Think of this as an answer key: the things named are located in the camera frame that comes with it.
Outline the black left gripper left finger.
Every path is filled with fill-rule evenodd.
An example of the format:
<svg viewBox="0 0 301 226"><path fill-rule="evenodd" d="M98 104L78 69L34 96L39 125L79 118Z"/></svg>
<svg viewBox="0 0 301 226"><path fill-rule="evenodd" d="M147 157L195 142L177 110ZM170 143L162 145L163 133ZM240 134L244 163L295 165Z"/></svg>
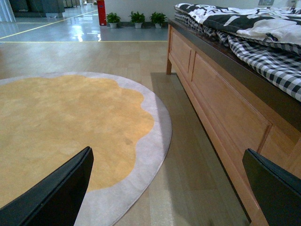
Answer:
<svg viewBox="0 0 301 226"><path fill-rule="evenodd" d="M2 226L72 226L94 162L86 147L27 192L0 209Z"/></svg>

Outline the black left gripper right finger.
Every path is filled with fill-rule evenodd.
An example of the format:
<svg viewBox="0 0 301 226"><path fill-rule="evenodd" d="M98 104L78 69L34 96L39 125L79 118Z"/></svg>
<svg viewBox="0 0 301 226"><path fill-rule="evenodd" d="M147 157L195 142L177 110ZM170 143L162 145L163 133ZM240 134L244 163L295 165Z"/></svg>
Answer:
<svg viewBox="0 0 301 226"><path fill-rule="evenodd" d="M243 166L270 226L301 224L301 179L248 148Z"/></svg>

